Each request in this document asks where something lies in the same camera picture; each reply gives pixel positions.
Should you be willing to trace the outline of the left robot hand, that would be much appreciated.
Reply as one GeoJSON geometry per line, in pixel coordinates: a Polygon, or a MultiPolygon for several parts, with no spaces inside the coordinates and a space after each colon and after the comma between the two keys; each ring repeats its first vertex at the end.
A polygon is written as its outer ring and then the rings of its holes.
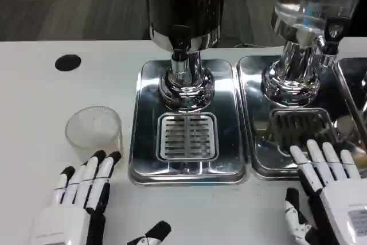
{"type": "Polygon", "coordinates": [[[110,179],[121,157],[98,150],[78,169],[66,167],[34,220],[29,244],[103,244],[110,179]]]}

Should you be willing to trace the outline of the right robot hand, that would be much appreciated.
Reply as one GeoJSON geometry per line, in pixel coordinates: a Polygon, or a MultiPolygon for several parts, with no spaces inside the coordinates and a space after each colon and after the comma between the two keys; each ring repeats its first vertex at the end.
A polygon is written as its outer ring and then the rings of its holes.
{"type": "Polygon", "coordinates": [[[292,145],[314,224],[299,207],[299,191],[288,188],[284,201],[288,230],[297,244],[366,244],[366,179],[350,151],[339,154],[332,144],[309,139],[305,155],[292,145]]]}

